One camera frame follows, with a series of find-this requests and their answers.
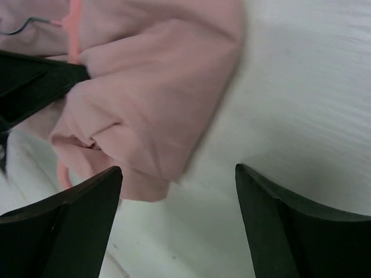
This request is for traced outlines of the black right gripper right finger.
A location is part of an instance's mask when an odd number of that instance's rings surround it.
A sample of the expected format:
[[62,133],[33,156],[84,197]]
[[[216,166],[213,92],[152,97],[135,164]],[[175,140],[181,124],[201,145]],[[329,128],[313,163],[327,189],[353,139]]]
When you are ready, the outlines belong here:
[[370,217],[314,202],[235,168],[256,277],[369,277]]

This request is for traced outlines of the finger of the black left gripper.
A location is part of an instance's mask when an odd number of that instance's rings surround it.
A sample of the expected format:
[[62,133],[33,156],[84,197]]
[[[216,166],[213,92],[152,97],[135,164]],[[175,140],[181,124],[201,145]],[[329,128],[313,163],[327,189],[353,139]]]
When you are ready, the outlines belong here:
[[1,130],[14,128],[88,79],[82,65],[2,50]]

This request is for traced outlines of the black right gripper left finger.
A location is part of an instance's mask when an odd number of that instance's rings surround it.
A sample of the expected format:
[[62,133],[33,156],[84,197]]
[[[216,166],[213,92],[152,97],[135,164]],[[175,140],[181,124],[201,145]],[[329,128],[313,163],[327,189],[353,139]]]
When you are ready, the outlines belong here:
[[121,185],[113,166],[1,215],[1,277],[98,277]]

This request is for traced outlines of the pink clothes hanger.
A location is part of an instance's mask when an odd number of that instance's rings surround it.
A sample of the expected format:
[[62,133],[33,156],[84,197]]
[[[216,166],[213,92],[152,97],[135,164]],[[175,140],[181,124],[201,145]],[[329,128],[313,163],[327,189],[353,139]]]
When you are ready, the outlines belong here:
[[[69,14],[61,21],[61,26],[68,36],[68,62],[75,65],[79,64],[79,54],[81,52],[79,45],[81,9],[81,1],[70,1]],[[81,150],[85,146],[69,126],[69,124],[72,124],[72,127],[77,127],[76,120],[71,112],[71,96],[72,94],[67,95],[61,117],[50,136],[50,142],[58,157],[56,174],[62,190],[73,187],[70,180],[70,171],[83,177],[83,170],[79,167],[84,163]]]

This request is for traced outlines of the pink trousers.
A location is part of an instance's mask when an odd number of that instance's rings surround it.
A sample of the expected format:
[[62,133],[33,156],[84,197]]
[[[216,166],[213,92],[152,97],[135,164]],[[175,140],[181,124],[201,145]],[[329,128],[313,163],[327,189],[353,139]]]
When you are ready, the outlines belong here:
[[[162,200],[183,174],[237,67],[244,3],[81,6],[79,64],[90,79],[68,93],[77,127],[69,126],[85,146],[81,178],[119,166],[121,198]],[[68,61],[61,21],[69,11],[70,1],[2,1],[1,49]],[[17,128],[50,141],[67,95]]]

